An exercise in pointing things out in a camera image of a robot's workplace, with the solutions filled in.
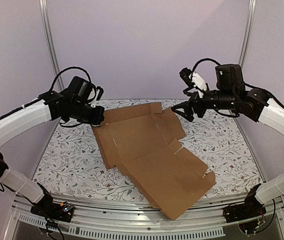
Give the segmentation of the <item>brown cardboard box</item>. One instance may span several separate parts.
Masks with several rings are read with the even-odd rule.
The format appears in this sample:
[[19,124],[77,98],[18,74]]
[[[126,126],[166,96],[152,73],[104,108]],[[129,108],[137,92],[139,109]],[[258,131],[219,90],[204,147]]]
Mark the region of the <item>brown cardboard box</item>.
[[215,184],[208,166],[180,143],[177,116],[159,102],[107,110],[93,128],[106,168],[128,176],[150,205],[175,220]]

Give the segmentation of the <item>floral patterned table mat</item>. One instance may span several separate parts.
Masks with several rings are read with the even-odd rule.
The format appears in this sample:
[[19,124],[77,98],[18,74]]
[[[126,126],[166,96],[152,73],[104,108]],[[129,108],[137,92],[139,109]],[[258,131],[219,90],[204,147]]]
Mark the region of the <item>floral patterned table mat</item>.
[[[205,198],[245,194],[263,182],[256,161],[236,123],[212,110],[201,119],[180,119],[182,146],[207,164],[216,175]],[[118,169],[106,169],[92,128],[58,126],[33,175],[49,192],[74,197],[144,202],[145,197]]]

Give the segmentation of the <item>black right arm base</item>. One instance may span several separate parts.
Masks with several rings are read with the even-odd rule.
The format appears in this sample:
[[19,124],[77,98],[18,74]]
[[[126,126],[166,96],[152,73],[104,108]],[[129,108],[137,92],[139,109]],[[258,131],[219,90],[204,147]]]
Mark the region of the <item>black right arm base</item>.
[[264,220],[266,208],[263,203],[259,203],[255,198],[257,189],[260,186],[260,183],[254,186],[245,197],[243,203],[234,203],[223,208],[223,216],[227,223],[243,221],[254,217],[262,217],[261,220],[253,220],[239,224],[240,231],[246,235],[255,234]]

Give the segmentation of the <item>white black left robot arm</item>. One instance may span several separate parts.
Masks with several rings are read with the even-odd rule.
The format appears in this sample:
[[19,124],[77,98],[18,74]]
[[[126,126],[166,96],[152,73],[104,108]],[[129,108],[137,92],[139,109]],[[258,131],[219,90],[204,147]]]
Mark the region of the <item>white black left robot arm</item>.
[[[104,120],[104,107],[96,103],[103,93],[102,87],[78,76],[61,92],[50,89],[0,117],[0,148],[29,129],[56,119],[65,122],[75,119],[79,124],[100,125]],[[0,184],[36,204],[45,217],[52,217],[56,213],[50,193],[25,175],[10,169],[1,153]]]

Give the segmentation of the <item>right rear aluminium frame post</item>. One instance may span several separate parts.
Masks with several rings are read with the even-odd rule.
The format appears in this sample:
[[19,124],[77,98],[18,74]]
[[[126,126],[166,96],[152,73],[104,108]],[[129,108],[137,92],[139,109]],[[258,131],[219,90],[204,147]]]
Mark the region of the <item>right rear aluminium frame post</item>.
[[253,25],[254,25],[256,5],[257,5],[256,0],[249,0],[247,20],[246,20],[246,26],[245,26],[245,31],[244,31],[244,38],[243,38],[243,43],[242,43],[240,57],[239,57],[239,65],[242,68],[244,67],[246,57],[248,54],[248,50],[249,50],[249,43],[250,43],[251,34],[253,30]]

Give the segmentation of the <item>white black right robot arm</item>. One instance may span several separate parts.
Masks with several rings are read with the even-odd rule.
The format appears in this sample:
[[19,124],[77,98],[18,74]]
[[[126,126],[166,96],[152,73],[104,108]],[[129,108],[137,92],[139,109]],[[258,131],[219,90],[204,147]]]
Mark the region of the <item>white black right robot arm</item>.
[[[215,67],[217,88],[210,90],[195,69],[184,68],[180,78],[187,85],[183,93],[189,96],[185,102],[171,110],[192,122],[194,117],[202,118],[206,110],[230,110],[231,117],[245,115],[262,123],[284,136],[284,106],[268,90],[251,86],[244,82],[242,68],[238,64],[219,64]],[[269,182],[253,187],[241,205],[240,214],[251,218],[270,200],[284,195],[284,173]]]

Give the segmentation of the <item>front aluminium rail frame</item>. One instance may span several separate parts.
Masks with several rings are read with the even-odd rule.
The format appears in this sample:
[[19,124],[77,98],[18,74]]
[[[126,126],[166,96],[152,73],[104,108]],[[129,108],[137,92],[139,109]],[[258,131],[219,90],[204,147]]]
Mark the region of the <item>front aluminium rail frame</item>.
[[258,233],[241,232],[239,222],[228,223],[223,209],[241,204],[243,194],[199,200],[177,220],[165,218],[147,203],[57,195],[55,201],[75,206],[70,222],[61,222],[52,236],[67,240],[284,240],[284,204],[278,198],[266,206]]

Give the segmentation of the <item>left rear aluminium frame post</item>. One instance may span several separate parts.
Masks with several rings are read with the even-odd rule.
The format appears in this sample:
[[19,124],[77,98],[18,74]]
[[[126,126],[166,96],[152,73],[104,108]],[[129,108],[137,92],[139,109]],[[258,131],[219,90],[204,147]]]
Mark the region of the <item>left rear aluminium frame post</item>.
[[39,0],[38,2],[39,2],[40,15],[41,15],[41,20],[43,24],[46,44],[47,44],[53,72],[54,72],[54,75],[56,76],[60,72],[60,69],[59,69],[58,59],[56,56],[56,51],[55,51],[54,42],[53,42],[53,35],[52,35],[50,21],[49,21],[47,1]]

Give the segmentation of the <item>aluminium frame post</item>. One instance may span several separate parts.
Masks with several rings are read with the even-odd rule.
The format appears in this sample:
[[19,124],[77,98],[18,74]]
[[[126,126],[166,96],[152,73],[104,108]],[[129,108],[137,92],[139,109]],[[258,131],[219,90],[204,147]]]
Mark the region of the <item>aluminium frame post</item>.
[[256,5],[257,5],[256,0],[249,0],[247,20],[246,20],[246,26],[245,26],[245,31],[244,31],[244,38],[243,38],[243,43],[242,43],[240,57],[239,57],[239,65],[242,68],[244,67],[246,57],[248,54],[248,50],[249,50],[249,43],[250,43],[251,34],[253,30],[253,25],[254,25]]
[[50,21],[49,21],[47,1],[39,0],[38,2],[39,2],[40,15],[41,15],[41,20],[43,24],[46,44],[47,44],[53,72],[54,72],[54,75],[56,76],[60,72],[60,69],[59,69],[58,59],[56,56],[56,51],[55,51],[54,42],[53,42],[53,35],[52,35]]

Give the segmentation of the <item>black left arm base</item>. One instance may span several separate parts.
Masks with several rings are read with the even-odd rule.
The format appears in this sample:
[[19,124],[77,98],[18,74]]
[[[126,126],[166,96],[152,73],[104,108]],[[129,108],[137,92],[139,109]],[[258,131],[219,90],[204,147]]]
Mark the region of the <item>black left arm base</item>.
[[64,201],[62,203],[54,203],[51,194],[37,183],[44,193],[44,197],[38,202],[33,203],[30,212],[34,215],[51,218],[62,222],[71,222],[75,205]]

